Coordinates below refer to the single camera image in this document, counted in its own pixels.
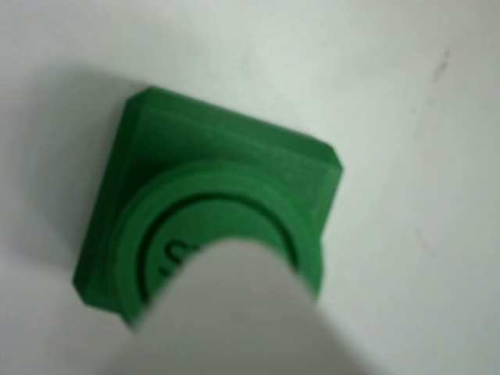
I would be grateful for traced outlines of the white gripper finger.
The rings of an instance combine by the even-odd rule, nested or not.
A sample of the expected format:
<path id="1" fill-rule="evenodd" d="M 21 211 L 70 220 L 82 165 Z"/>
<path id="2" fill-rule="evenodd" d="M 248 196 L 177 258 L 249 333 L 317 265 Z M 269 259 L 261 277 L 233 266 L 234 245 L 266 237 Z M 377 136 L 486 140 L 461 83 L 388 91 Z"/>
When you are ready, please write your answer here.
<path id="1" fill-rule="evenodd" d="M 270 250 L 221 241 L 162 289 L 128 352 L 131 374 L 375 374 Z"/>

